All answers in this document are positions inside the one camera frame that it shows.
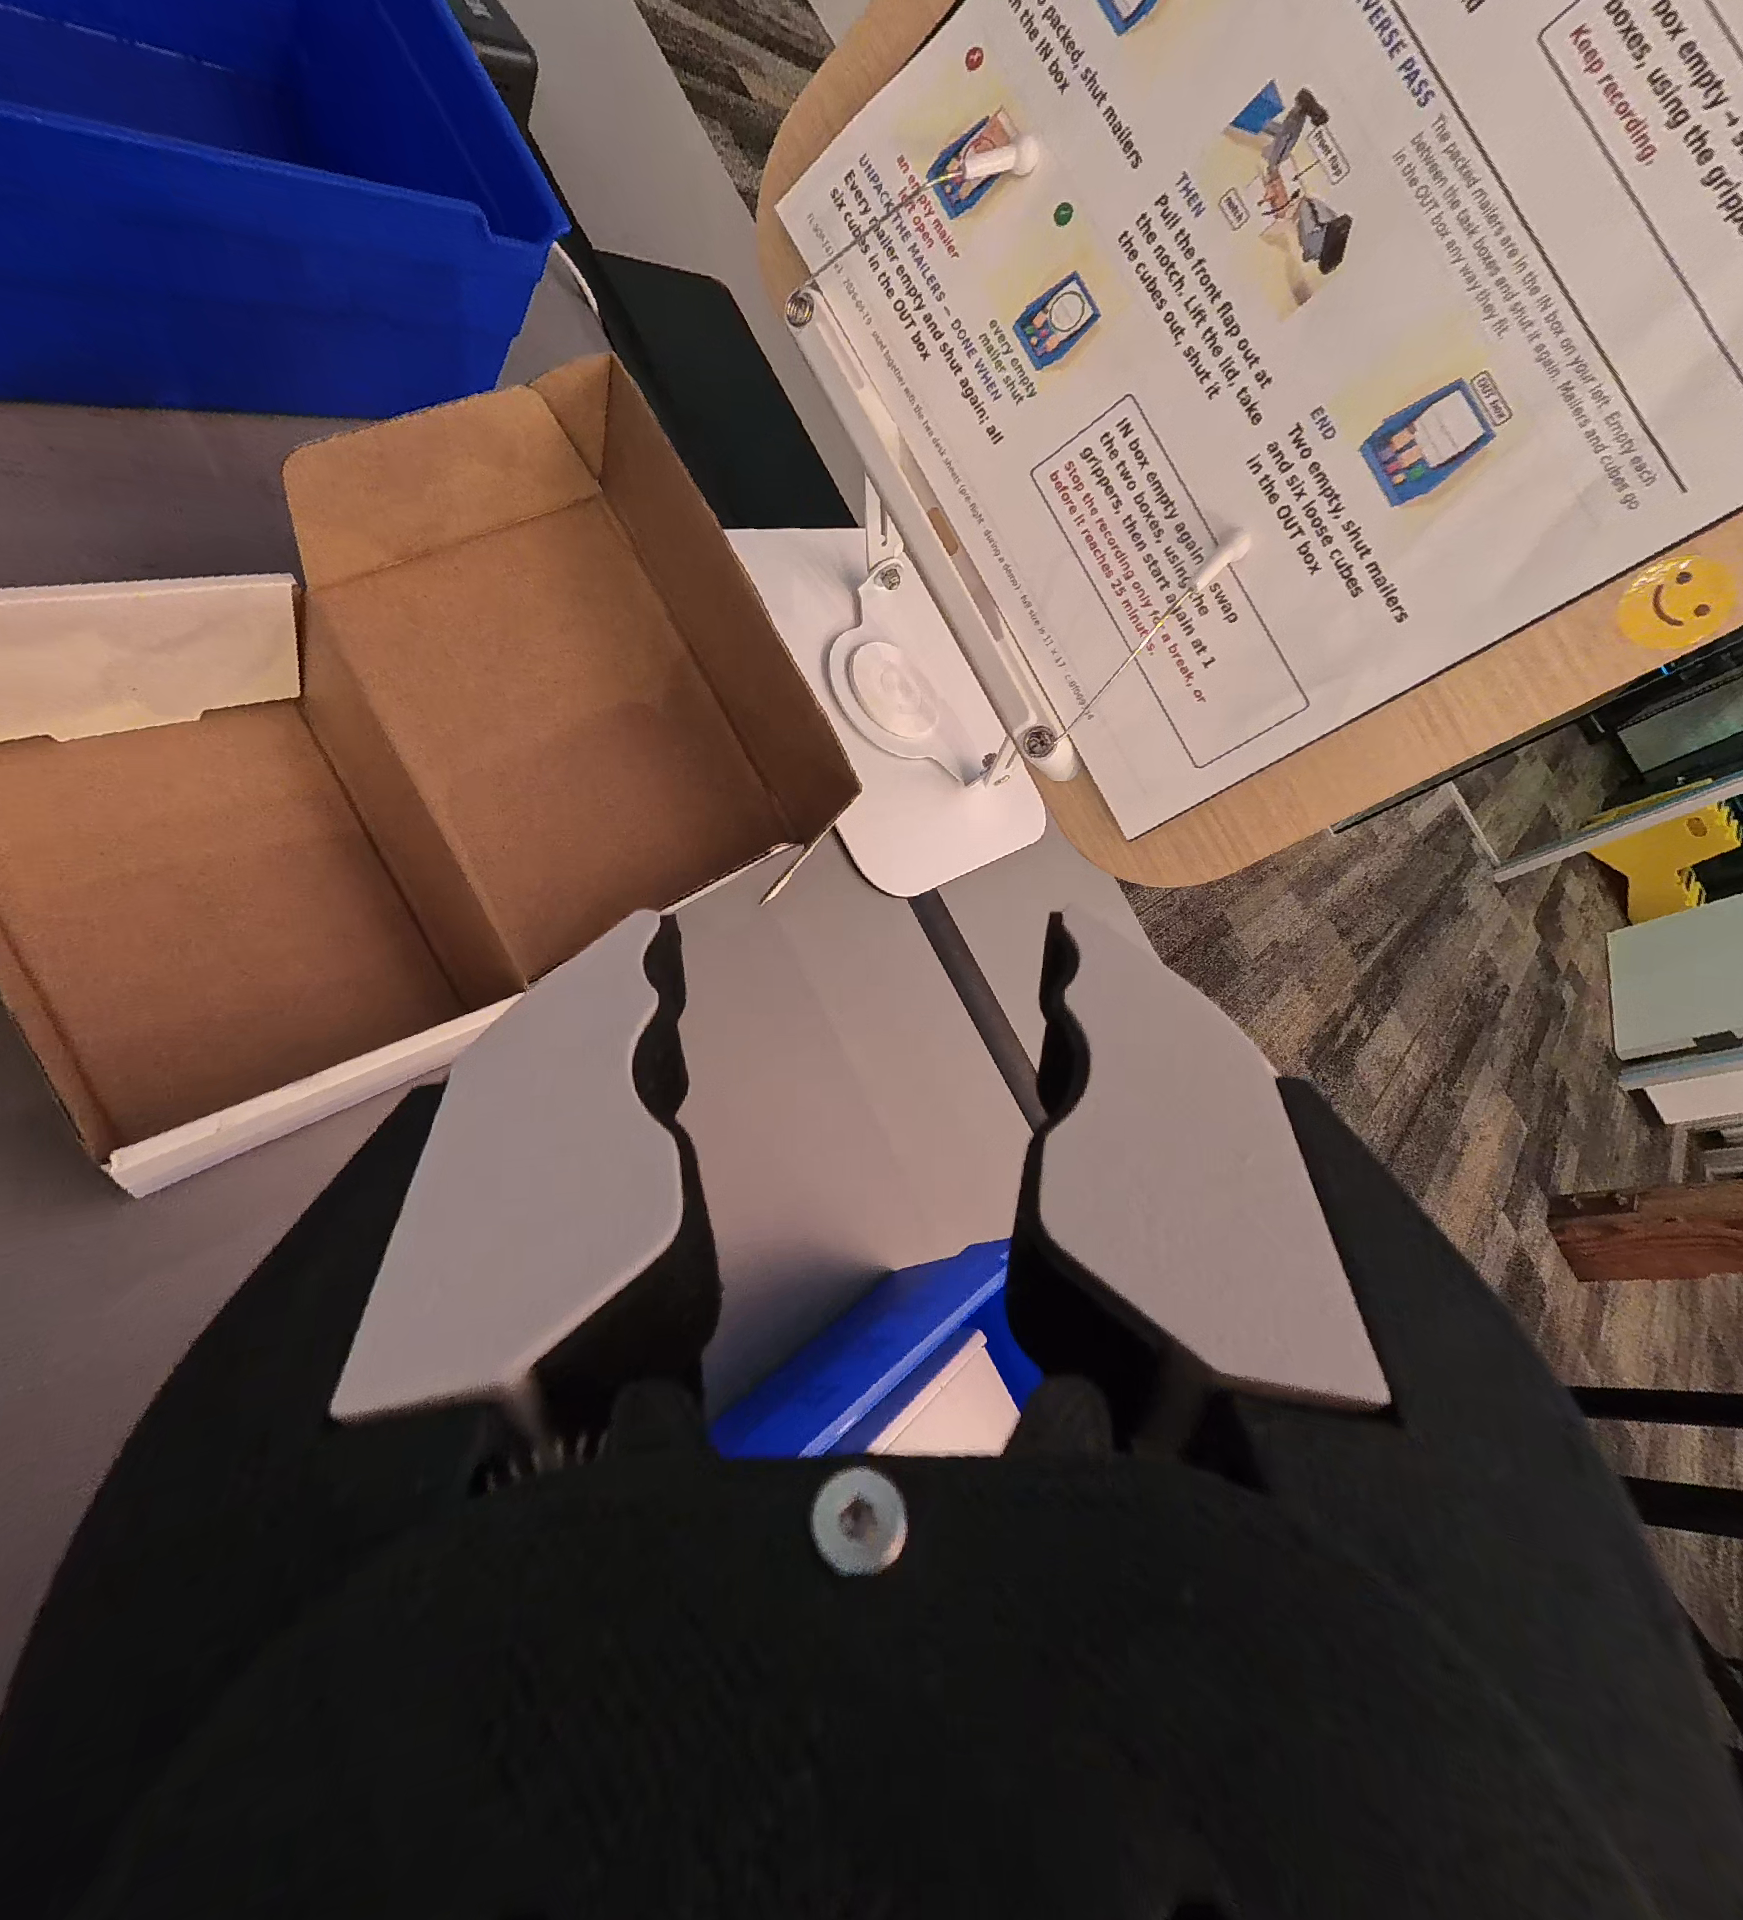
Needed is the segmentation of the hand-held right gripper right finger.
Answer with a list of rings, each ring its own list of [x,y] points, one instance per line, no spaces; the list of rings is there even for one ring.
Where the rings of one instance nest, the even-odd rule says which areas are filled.
[[[1046,1373],[1144,1375],[1349,1415],[1394,1394],[1280,1075],[1205,992],[1094,912],[1051,914],[1038,983],[1045,1118],[1026,1149],[1008,1312]]]

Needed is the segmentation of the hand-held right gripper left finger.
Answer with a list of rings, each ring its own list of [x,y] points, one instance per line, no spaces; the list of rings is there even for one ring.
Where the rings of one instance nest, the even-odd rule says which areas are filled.
[[[330,1404],[486,1404],[597,1428],[619,1389],[706,1393],[720,1307],[674,916],[637,910],[452,1067]]]

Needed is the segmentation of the white cardboard mailer box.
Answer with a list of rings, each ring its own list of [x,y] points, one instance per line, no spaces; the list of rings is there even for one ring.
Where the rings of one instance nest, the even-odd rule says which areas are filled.
[[[868,1441],[871,1457],[999,1457],[1004,1452],[1021,1408],[992,1361],[984,1331],[965,1342],[932,1373],[924,1386]]]
[[[290,566],[0,586],[0,1001],[144,1197],[862,787],[613,355],[310,443]]]

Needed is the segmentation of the blue plastic bin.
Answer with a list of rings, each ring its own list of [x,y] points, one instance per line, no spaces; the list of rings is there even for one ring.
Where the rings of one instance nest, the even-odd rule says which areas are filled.
[[[568,234],[448,3],[0,3],[0,405],[483,395]]]
[[[984,1331],[1022,1410],[1043,1373],[1007,1318],[1008,1242],[892,1271],[711,1426],[725,1458],[859,1457],[914,1390]]]

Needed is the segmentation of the black box device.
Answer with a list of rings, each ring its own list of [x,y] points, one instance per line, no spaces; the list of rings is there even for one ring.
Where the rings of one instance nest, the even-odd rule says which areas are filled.
[[[536,100],[539,61],[503,3],[450,3],[480,68],[495,85],[523,137],[530,143],[530,112]]]

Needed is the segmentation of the wooden sign board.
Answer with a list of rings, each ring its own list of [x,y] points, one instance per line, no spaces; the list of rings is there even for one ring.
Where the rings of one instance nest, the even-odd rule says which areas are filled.
[[[987,624],[989,597],[960,573],[960,543],[932,485],[900,449],[887,413],[837,334],[826,295],[806,291],[803,262],[777,204],[844,131],[849,116],[954,15],[950,3],[859,5],[836,25],[836,52],[787,111],[773,141],[757,215],[757,258],[789,340],[807,359],[865,470],[868,515],[904,538],[937,612],[1007,727],[1007,745],[1048,718],[1015,638]],[[1449,668],[1425,685],[1302,747],[1217,798],[1125,838],[1097,782],[1058,778],[1057,757],[1029,764],[1052,824],[1076,852],[1123,882],[1191,889],[1233,876],[1315,832],[1359,821],[1429,787],[1528,747],[1645,676],[1642,649],[1621,638],[1622,580],[1592,589]]]

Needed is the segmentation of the white sign stand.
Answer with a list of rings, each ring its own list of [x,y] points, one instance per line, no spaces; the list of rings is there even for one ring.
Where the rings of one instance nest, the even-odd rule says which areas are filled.
[[[1078,762],[828,293],[800,286],[787,324],[859,455],[863,530],[730,541],[857,775],[844,852],[914,898],[1038,841],[1031,768],[1071,778]]]

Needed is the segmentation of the white cabinet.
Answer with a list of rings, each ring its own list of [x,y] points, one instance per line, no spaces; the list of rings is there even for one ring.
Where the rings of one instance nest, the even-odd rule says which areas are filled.
[[[1743,897],[1609,936],[1621,1086],[1743,1170]]]

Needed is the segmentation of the yellow block-shaped stool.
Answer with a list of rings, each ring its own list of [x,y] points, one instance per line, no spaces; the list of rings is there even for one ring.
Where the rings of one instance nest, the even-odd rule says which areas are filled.
[[[1732,803],[1706,803],[1590,852],[1625,890],[1628,926],[1698,910],[1708,903],[1700,870],[1743,848],[1743,824]]]

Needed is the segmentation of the yellow smiley sticker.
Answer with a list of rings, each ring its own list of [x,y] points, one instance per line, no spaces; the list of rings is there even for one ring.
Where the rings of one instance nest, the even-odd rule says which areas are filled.
[[[1645,566],[1616,605],[1619,635],[1655,653],[1711,643],[1734,624],[1737,580],[1724,563],[1694,551]]]

